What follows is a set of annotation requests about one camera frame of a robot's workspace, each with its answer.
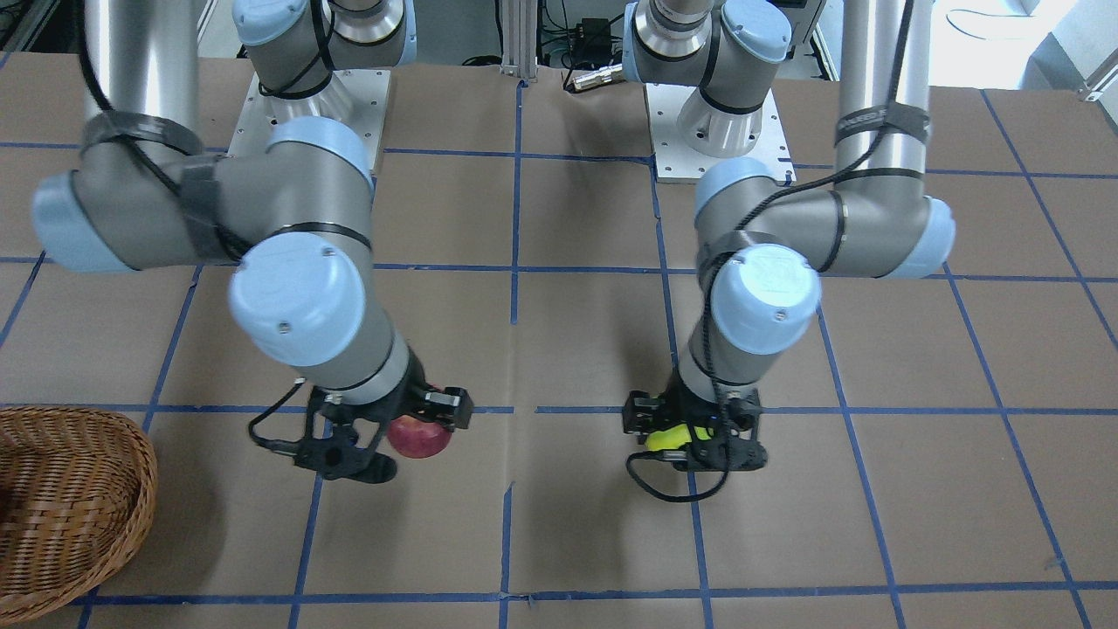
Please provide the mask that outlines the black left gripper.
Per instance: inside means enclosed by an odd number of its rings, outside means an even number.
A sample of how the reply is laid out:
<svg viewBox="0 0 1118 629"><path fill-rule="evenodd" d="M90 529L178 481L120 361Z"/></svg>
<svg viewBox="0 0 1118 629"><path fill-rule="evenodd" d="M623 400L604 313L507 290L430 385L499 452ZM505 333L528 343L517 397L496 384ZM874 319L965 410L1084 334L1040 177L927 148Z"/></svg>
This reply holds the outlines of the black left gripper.
<svg viewBox="0 0 1118 629"><path fill-rule="evenodd" d="M769 454L758 438L762 404L759 390L746 385L723 406L709 402L690 391L681 377L667 381L667 401L650 393L631 393L622 409L623 433L662 432L682 419L683 437L698 438L697 445L683 445L682 460L672 463L680 473L731 473L762 469Z"/></svg>

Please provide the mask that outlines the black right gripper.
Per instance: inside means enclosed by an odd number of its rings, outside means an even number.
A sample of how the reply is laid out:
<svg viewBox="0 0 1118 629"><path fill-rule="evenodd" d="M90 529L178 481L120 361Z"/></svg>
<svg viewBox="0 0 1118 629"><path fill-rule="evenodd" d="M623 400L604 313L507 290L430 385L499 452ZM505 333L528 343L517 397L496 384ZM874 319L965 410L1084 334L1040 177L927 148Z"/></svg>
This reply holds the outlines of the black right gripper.
<svg viewBox="0 0 1118 629"><path fill-rule="evenodd" d="M391 482L397 463L378 452L378 447L396 418L418 418L421 413L421 421L456 431L468 429L474 411L467 389L454 385L430 389L413 350L402 381L386 397L367 404L333 404L325 398L325 391L314 387L305 418L310 423L318 417L324 418L328 435L312 437L313 427L307 426L293 459L299 468L315 471L325 480Z"/></svg>

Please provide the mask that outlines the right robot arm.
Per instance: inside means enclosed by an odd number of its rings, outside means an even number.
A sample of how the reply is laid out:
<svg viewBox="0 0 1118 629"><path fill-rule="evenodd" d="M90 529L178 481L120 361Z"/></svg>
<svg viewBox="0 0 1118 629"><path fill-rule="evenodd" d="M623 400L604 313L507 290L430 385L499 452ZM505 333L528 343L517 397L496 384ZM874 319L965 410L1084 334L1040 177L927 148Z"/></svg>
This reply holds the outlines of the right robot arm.
<svg viewBox="0 0 1118 629"><path fill-rule="evenodd" d="M77 1L91 96L80 166L35 191L45 254L77 273L236 263L229 308L312 390L302 437L249 438L328 480L395 477L381 439L420 459L468 427L467 390L439 389L376 299L375 179L342 115L283 114L259 154L211 154L197 130L187 1Z"/></svg>

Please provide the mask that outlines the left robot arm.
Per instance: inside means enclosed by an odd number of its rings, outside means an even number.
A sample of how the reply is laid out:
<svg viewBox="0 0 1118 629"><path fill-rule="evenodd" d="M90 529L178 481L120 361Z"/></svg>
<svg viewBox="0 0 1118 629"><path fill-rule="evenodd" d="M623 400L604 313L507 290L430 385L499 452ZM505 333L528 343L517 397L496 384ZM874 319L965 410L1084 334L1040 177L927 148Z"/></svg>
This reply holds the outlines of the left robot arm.
<svg viewBox="0 0 1118 629"><path fill-rule="evenodd" d="M728 125L760 120L792 27L767 1L638 1L625 13L631 82L694 90L680 127L718 158L695 187L703 311L686 353L654 397L632 391L631 461L679 471L762 468L757 385L803 337L824 274L922 278L951 252L956 222L925 191L930 1L849 1L833 175L783 187Z"/></svg>

